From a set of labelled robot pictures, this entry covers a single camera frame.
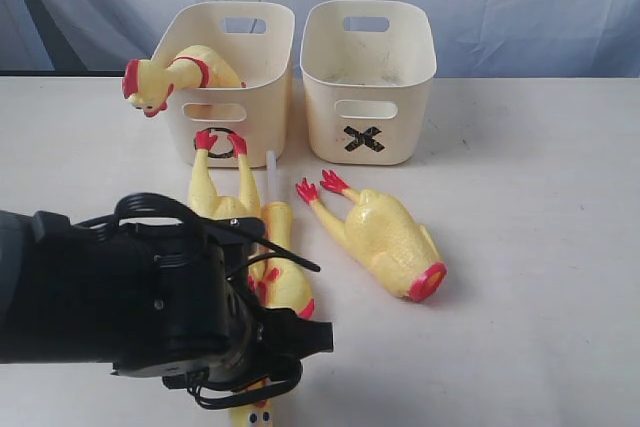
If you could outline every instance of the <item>plastic basket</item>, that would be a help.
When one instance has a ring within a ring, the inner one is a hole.
[[[392,165],[413,155],[436,73],[423,10],[378,0],[317,5],[307,18],[300,64],[318,157]]]
[[[185,162],[193,164],[195,134],[203,129],[219,132],[209,167],[237,166],[226,138],[231,132],[246,140],[251,167],[266,165],[269,150],[277,156],[282,153],[291,101],[294,28],[293,12],[268,2],[204,2],[176,15],[154,60],[169,65],[185,47],[207,45],[246,83],[246,88],[184,89],[169,97],[165,118]]]

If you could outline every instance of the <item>black x mark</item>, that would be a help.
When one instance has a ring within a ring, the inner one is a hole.
[[[384,149],[384,145],[382,145],[377,140],[374,140],[374,136],[378,135],[382,131],[377,127],[369,127],[364,132],[358,132],[353,127],[347,126],[344,129],[344,132],[349,134],[351,137],[355,137],[355,140],[351,141],[346,147],[345,150],[347,152],[351,152],[352,150],[357,149],[362,144],[369,147],[374,152],[380,152]]]

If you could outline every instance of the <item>black circle mark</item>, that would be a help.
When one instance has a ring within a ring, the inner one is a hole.
[[[226,127],[207,127],[206,129],[202,129],[201,132],[204,132],[205,130],[208,132],[226,132],[227,134],[235,134],[233,130],[227,129]],[[195,137],[193,138],[193,148],[194,150],[197,150]],[[210,159],[230,159],[231,157],[233,157],[233,147],[231,147],[231,150],[223,152],[222,154],[214,154],[212,152],[208,152],[207,157],[209,157]]]

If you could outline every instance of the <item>rubber chicken body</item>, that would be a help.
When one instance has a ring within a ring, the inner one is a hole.
[[[314,184],[304,179],[296,189],[333,238],[395,297],[421,302],[433,294],[447,269],[427,229],[395,197],[357,192],[333,171],[322,174],[325,189],[355,203],[344,222],[325,208]]]
[[[293,211],[285,202],[271,202],[260,206],[260,196],[255,178],[249,167],[247,146],[237,134],[229,140],[238,158],[240,194],[238,198],[218,196],[209,176],[207,153],[217,136],[204,130],[196,133],[196,158],[189,186],[189,207],[199,216],[211,219],[258,217],[266,226],[269,240],[290,249]],[[287,259],[271,258],[256,262],[249,270],[249,286],[266,308],[288,307],[303,318],[310,318],[315,308],[311,286],[302,270]],[[258,383],[249,389],[264,385]],[[232,408],[229,411],[233,427],[273,425],[271,401]]]
[[[167,99],[176,90],[244,86],[220,54],[204,45],[180,51],[168,66],[149,59],[131,60],[122,79],[124,98],[147,117],[166,110]]]

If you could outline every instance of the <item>white tabletop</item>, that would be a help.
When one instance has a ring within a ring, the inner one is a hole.
[[[128,106],[119,82],[0,78],[1,209],[80,221],[135,191],[186,201],[190,166],[163,116]],[[639,425],[638,99],[637,80],[437,79],[409,162],[333,166],[430,228],[449,275],[421,305],[390,297],[295,195],[331,167],[310,153],[298,102],[280,182],[294,249],[323,267],[315,318],[334,323],[335,352],[304,361],[275,425]],[[237,192],[236,171],[212,176]],[[109,373],[0,366],[0,425],[227,425],[160,380]]]

